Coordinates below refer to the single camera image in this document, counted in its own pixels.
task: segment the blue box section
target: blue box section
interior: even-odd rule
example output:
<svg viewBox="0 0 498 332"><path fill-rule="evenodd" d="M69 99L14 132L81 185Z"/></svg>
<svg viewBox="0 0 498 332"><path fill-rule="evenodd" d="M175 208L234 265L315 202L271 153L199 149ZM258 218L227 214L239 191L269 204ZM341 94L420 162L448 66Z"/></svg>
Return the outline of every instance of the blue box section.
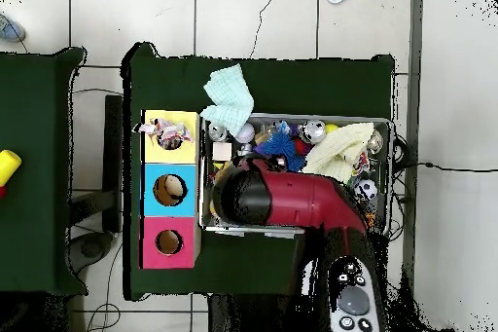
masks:
<svg viewBox="0 0 498 332"><path fill-rule="evenodd" d="M153 188L156 180L164 174L175 174L187 185L187 196L175 206L164 206L156 201ZM145 164L145 216L195 216L196 166Z"/></svg>

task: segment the light green towel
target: light green towel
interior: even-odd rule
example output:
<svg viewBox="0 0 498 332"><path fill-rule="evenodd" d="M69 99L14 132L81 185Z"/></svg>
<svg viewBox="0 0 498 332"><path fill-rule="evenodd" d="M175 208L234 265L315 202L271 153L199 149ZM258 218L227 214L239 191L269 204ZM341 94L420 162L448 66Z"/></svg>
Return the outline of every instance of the light green towel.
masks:
<svg viewBox="0 0 498 332"><path fill-rule="evenodd" d="M206 107L200 116L237 135L254 108L240 64L211 73L211 80L204 89L216 105Z"/></svg>

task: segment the dark green tablecloth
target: dark green tablecloth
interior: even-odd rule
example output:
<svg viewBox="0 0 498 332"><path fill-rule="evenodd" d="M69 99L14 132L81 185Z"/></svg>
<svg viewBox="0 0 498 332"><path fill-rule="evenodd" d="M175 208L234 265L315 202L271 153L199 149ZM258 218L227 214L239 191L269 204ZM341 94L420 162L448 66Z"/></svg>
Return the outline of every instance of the dark green tablecloth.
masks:
<svg viewBox="0 0 498 332"><path fill-rule="evenodd" d="M68 92L83 49L0 53L0 150L22 158L0 200L0 291L84 293L65 264Z"/></svg>
<svg viewBox="0 0 498 332"><path fill-rule="evenodd" d="M200 112L212 104L203 86L209 74L240 63L254 97L254 112L391 118L389 55L373 60L223 60L200 56L160 58L150 44L137 44L123 61L124 134L141 109ZM130 79L131 92L128 91ZM131 296L153 293L287 293L296 240L202 233L191 270L138 269L139 137L124 141L124 288ZM130 231L126 214L130 211Z"/></svg>

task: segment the wooden block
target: wooden block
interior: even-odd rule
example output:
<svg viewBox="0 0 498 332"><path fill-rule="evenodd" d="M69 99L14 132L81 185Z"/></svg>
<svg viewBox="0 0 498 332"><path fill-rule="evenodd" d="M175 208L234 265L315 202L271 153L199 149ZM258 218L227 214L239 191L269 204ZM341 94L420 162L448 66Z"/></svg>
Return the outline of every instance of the wooden block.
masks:
<svg viewBox="0 0 498 332"><path fill-rule="evenodd" d="M195 217L198 184L196 168L195 165L145 164L144 216Z"/></svg>
<svg viewBox="0 0 498 332"><path fill-rule="evenodd" d="M231 159L231 143L213 143L213 161L226 162Z"/></svg>
<svg viewBox="0 0 498 332"><path fill-rule="evenodd" d="M142 269L191 269L200 252L201 230L194 217L145 217Z"/></svg>
<svg viewBox="0 0 498 332"><path fill-rule="evenodd" d="M181 112L167 110L145 110L145 123L151 119L163 118L175 124L183 123L189 130L193 141L184 141L182 145L175 150L164 150L158 143L157 139L149 136L144 137L143 148L145 148L145 162L156 164L196 164L198 158L198 126L199 119L196 112Z"/></svg>

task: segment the red object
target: red object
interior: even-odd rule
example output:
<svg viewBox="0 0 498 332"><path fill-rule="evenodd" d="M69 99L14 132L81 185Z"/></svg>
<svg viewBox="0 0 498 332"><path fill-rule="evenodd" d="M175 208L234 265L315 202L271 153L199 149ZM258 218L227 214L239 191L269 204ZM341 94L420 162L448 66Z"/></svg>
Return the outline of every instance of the red object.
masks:
<svg viewBox="0 0 498 332"><path fill-rule="evenodd" d="M296 154L300 156L306 156L309 153L309 151L313 148L312 144L306 143L298 137L295 137L293 141L294 145L296 146Z"/></svg>
<svg viewBox="0 0 498 332"><path fill-rule="evenodd" d="M366 223L344 200L338 182L317 174L268 171L267 163L254 160L271 195L268 225L353 228L364 234Z"/></svg>

